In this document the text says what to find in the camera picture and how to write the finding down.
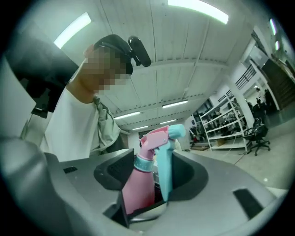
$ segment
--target black office chair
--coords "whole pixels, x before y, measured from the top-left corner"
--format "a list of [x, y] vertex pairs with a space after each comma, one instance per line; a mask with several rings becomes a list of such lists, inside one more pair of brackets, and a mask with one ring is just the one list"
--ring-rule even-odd
[[254, 146], [251, 146], [250, 144], [250, 150], [248, 150], [247, 154], [252, 152], [253, 148], [256, 148], [255, 156], [257, 156], [257, 151], [261, 147], [268, 148], [268, 151], [271, 150], [270, 147], [266, 145], [267, 143], [270, 144], [270, 142], [263, 139], [266, 136], [267, 132], [268, 128], [265, 126], [265, 124], [262, 123], [261, 118], [256, 118], [253, 127], [245, 131], [244, 138], [249, 140], [249, 143], [256, 142]]

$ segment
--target ceiling beam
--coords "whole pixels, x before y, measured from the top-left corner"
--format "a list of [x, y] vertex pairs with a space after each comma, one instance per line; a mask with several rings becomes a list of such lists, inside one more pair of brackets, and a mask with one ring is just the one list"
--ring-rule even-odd
[[207, 24], [206, 24], [206, 27], [205, 27], [205, 32], [204, 32], [204, 36], [203, 36], [202, 45], [201, 45], [201, 48], [200, 48], [198, 57], [195, 60], [195, 65], [194, 65], [193, 71], [192, 71], [191, 76], [189, 78], [188, 85], [186, 86], [187, 88], [189, 87], [189, 85], [190, 85], [190, 83], [191, 83], [191, 81], [192, 81], [192, 79], [194, 77], [195, 70], [196, 70], [197, 65], [198, 65], [198, 63], [200, 61], [200, 57], [201, 57], [201, 54], [203, 52], [203, 49], [204, 49], [204, 46], [205, 46], [205, 43], [206, 43], [206, 39], [207, 39], [208, 31], [209, 31], [209, 26], [210, 26], [210, 18], [208, 18], [208, 20], [207, 20]]
[[166, 125], [173, 125], [173, 124], [179, 124], [179, 123], [182, 123], [183, 121], [185, 121], [187, 119], [186, 118], [180, 118], [179, 120], [176, 120], [174, 122], [171, 122], [171, 123], [166, 123], [166, 124], [157, 124], [157, 125], [153, 125], [153, 126], [149, 126], [149, 127], [146, 127], [144, 129], [140, 129], [140, 130], [130, 130], [130, 133], [137, 133], [137, 132], [144, 132], [146, 130], [155, 130], [157, 128], [161, 128], [161, 127], [164, 127]]
[[193, 67], [193, 66], [211, 66], [219, 68], [227, 68], [227, 64], [213, 60], [197, 60], [196, 59], [179, 59], [153, 62], [149, 67], [134, 66], [133, 74], [148, 73], [157, 69], [172, 68], [172, 67]]
[[[197, 101], [197, 100], [203, 100], [203, 99], [206, 99], [206, 97], [204, 95], [199, 95], [199, 96], [196, 96], [196, 97], [193, 96], [193, 97], [186, 98], [185, 100], [189, 100], [189, 102], [190, 102], [190, 101]], [[125, 112], [114, 113], [113, 115], [114, 115], [114, 117], [118, 117], [118, 116], [123, 116], [123, 115], [134, 113], [134, 112], [146, 112], [146, 111], [158, 109], [158, 108], [160, 108], [160, 107], [162, 107], [164, 105], [168, 105], [168, 104], [175, 103], [175, 102], [180, 102], [180, 101], [182, 101], [182, 100], [174, 100], [174, 101], [162, 102], [162, 103], [158, 103], [158, 104], [155, 104], [155, 105], [135, 108], [135, 109], [125, 111]]]
[[122, 127], [122, 129], [124, 130], [129, 130], [129, 129], [133, 129], [133, 128], [137, 128], [137, 127], [142, 127], [142, 126], [150, 126], [150, 125], [154, 125], [154, 124], [160, 124], [162, 122], [168, 121], [168, 120], [174, 120], [174, 119], [181, 119], [181, 118], [185, 118], [190, 116], [193, 113], [193, 110], [187, 110], [187, 111], [183, 111], [181, 113], [173, 113], [164, 117], [157, 117], [154, 119], [149, 119], [149, 120], [142, 120], [142, 121], [138, 121], [138, 122], [134, 122], [131, 124], [122, 124], [119, 125], [120, 127]]

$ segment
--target ceiling light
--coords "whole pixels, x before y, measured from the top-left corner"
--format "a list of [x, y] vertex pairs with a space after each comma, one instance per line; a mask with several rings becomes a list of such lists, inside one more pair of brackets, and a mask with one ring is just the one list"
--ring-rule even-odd
[[184, 104], [184, 103], [187, 103], [187, 102], [188, 102], [188, 100], [175, 102], [175, 103], [171, 103], [171, 104], [168, 104], [168, 105], [164, 105], [164, 106], [162, 106], [162, 108], [168, 108], [168, 107], [171, 107], [171, 106], [177, 106], [177, 105]]
[[142, 126], [142, 127], [139, 127], [139, 128], [135, 128], [135, 129], [132, 129], [132, 130], [139, 130], [139, 129], [144, 129], [144, 128], [147, 128], [148, 127], [148, 125], [147, 126]]
[[57, 37], [54, 44], [59, 48], [62, 48], [66, 42], [70, 40], [79, 30], [83, 29], [91, 22], [91, 19], [87, 12], [83, 13], [76, 20], [74, 20], [66, 29]]
[[229, 19], [229, 16], [221, 10], [199, 0], [168, 0], [168, 5], [185, 7], [198, 12], [202, 12], [221, 21], [224, 24], [227, 24], [227, 21]]
[[276, 50], [278, 50], [280, 48], [280, 43], [276, 41], [275, 46], [276, 46]]
[[276, 35], [277, 31], [276, 31], [276, 27], [275, 27], [275, 24], [273, 22], [273, 19], [270, 19], [269, 22], [271, 23], [271, 29], [272, 29], [273, 35]]
[[168, 121], [162, 122], [162, 123], [160, 123], [160, 124], [165, 124], [165, 123], [173, 122], [173, 121], [176, 121], [176, 120], [168, 120]]
[[126, 114], [126, 115], [123, 115], [123, 116], [117, 116], [114, 119], [119, 120], [119, 119], [122, 119], [122, 118], [125, 118], [125, 117], [134, 116], [134, 115], [138, 115], [138, 114], [140, 114], [140, 112], [134, 112], [134, 113]]

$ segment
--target pink spray bottle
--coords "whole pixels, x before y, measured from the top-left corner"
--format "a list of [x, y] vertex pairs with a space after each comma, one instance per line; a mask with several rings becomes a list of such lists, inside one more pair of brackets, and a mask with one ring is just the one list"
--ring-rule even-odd
[[153, 164], [157, 154], [159, 184], [163, 200], [167, 201], [172, 191], [172, 152], [174, 139], [185, 136], [182, 124], [152, 130], [142, 139], [142, 148], [134, 161], [134, 169], [122, 192], [127, 214], [154, 204]]

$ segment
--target teal spray nozzle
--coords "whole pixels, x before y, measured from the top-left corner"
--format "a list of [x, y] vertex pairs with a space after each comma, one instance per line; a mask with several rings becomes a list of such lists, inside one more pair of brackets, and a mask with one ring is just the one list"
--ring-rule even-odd
[[163, 200], [167, 201], [172, 191], [172, 152], [175, 149], [174, 139], [185, 137], [185, 128], [182, 124], [168, 126], [168, 139], [165, 144], [154, 149], [157, 155], [159, 183]]

